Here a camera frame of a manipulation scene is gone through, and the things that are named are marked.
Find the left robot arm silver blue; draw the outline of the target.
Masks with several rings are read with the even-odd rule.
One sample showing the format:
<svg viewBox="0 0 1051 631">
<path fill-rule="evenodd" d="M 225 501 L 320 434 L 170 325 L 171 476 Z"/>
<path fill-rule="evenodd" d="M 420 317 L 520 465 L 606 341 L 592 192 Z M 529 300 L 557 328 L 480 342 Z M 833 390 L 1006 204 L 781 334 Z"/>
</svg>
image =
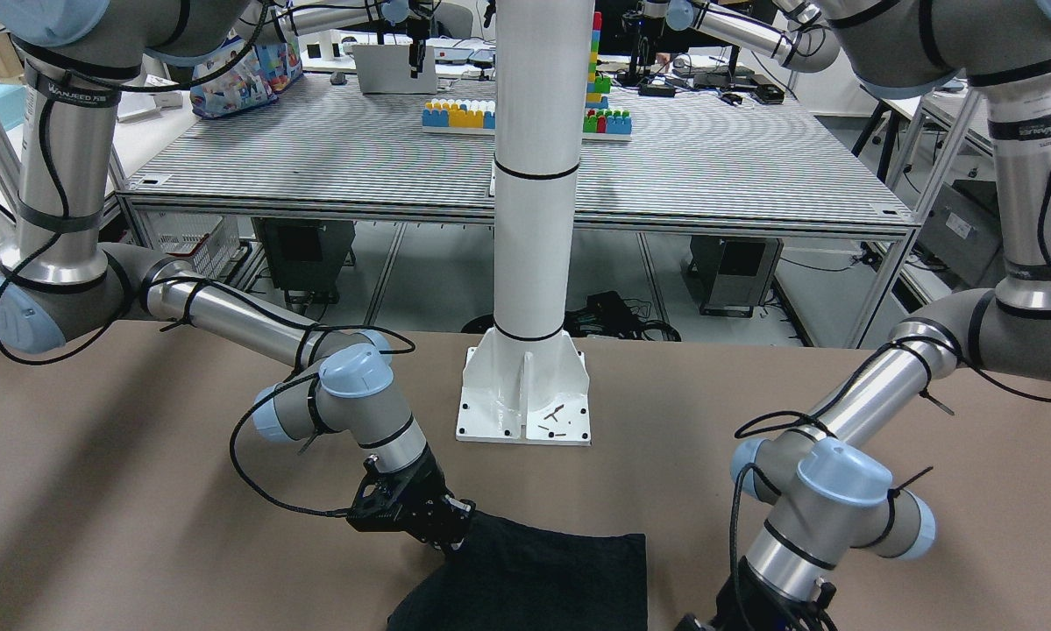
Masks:
<svg viewBox="0 0 1051 631">
<path fill-rule="evenodd" d="M 959 365 L 1051 382 L 1051 1 L 782 1 L 791 32 L 734 27 L 730 11 L 695 4 L 693 25 L 817 72 L 838 49 L 879 97 L 925 95 L 965 74 L 987 100 L 997 171 L 1005 278 L 908 316 L 853 375 L 780 436 L 741 426 L 734 495 L 772 511 L 749 551 L 729 540 L 716 630 L 831 628 L 831 571 L 849 549 L 913 559 L 933 546 L 933 512 L 861 451 L 935 379 Z"/>
</svg>

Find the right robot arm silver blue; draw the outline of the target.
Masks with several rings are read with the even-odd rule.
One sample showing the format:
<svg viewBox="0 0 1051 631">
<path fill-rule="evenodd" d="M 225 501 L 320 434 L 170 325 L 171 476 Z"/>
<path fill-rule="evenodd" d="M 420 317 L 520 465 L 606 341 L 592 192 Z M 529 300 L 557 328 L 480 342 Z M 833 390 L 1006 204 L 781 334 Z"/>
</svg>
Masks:
<svg viewBox="0 0 1051 631">
<path fill-rule="evenodd" d="M 171 255 L 99 239 L 117 108 L 145 55 L 180 67 L 208 59 L 232 29 L 249 43 L 281 30 L 272 1 L 0 1 L 25 56 L 16 235 L 0 246 L 0 352 L 47 365 L 122 319 L 191 326 L 288 364 L 247 411 L 262 436 L 349 432 L 366 475 L 349 507 L 325 512 L 360 532 L 405 532 L 444 552 L 462 546 L 474 504 L 446 487 L 394 382 L 393 332 L 324 326 L 195 274 Z"/>
</svg>

